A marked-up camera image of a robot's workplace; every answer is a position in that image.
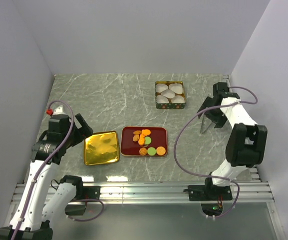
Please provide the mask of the brown round cookie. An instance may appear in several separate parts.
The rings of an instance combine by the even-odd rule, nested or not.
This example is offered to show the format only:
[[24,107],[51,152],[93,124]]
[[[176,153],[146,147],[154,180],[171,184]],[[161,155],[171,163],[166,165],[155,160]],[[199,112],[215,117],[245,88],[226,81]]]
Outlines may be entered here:
[[140,138],[140,135],[139,135],[139,134],[136,134],[136,135],[133,136],[133,139],[132,139],[132,140],[133,140],[134,142],[137,142],[137,141],[139,140],[139,138]]

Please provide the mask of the orange flower cookie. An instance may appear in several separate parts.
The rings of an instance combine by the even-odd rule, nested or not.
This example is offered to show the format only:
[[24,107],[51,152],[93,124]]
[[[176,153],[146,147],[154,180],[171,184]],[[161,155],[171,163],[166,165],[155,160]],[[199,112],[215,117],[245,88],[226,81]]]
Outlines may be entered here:
[[140,138],[139,138],[139,140],[138,140],[138,144],[140,145],[140,146],[143,146],[144,145],[144,135],[140,135]]

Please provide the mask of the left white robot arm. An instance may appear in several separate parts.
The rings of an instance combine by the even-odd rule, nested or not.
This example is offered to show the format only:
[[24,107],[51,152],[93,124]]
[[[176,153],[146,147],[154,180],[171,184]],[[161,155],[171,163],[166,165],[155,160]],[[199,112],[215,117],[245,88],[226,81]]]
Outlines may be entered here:
[[48,129],[32,147],[29,176],[17,210],[8,226],[0,228],[0,240],[50,240],[55,220],[68,203],[84,196],[82,178],[64,176],[46,202],[51,181],[67,149],[93,135],[81,114],[68,115],[63,106],[47,109]]

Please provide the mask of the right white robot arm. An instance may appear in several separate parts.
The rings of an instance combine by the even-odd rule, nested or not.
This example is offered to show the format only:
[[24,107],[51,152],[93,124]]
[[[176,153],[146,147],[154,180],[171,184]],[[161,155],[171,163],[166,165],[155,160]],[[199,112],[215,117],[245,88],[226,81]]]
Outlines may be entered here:
[[226,82],[218,82],[213,85],[213,96],[206,97],[199,108],[204,112],[198,118],[209,119],[215,128],[222,128],[226,122],[232,128],[224,161],[205,179],[204,195],[210,200],[228,190],[230,180],[263,161],[268,129],[250,117],[243,103]]

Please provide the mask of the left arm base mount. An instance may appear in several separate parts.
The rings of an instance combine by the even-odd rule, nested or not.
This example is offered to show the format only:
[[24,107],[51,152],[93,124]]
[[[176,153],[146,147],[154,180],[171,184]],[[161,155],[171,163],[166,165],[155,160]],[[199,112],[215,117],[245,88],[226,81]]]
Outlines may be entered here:
[[82,190],[81,199],[99,199],[100,198],[100,186],[84,186]]

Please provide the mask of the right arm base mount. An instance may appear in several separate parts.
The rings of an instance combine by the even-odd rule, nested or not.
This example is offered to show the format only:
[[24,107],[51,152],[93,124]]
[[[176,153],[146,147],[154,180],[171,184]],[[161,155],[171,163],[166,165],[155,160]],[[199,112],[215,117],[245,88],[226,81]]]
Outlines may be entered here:
[[189,185],[183,192],[188,193],[189,201],[230,201],[233,199],[229,186]]

